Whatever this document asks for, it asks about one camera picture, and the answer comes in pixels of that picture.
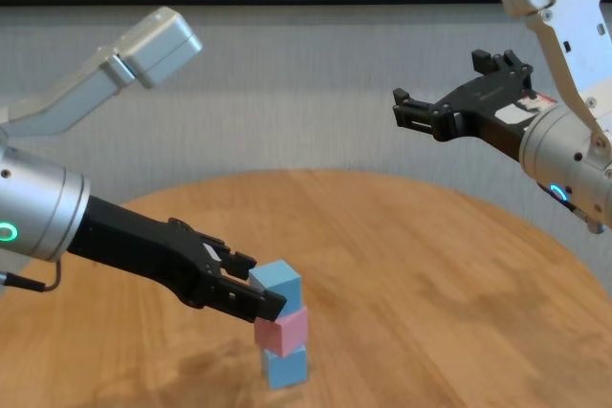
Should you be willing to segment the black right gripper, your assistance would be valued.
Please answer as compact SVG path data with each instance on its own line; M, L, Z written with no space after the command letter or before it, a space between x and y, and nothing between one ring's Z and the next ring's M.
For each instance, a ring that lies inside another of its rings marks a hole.
M519 160L522 138L536 116L557 102L532 89L533 67L512 50L490 54L471 52L480 77L456 88L436 104L393 90L398 127L433 136L438 141L477 138L511 159Z

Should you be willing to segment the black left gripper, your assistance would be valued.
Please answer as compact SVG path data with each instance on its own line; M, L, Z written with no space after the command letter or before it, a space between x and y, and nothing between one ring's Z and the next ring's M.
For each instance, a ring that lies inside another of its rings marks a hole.
M257 261L186 222L160 222L92 197L68 252L152 280L191 308L210 307L247 322L274 321L287 303L247 280Z

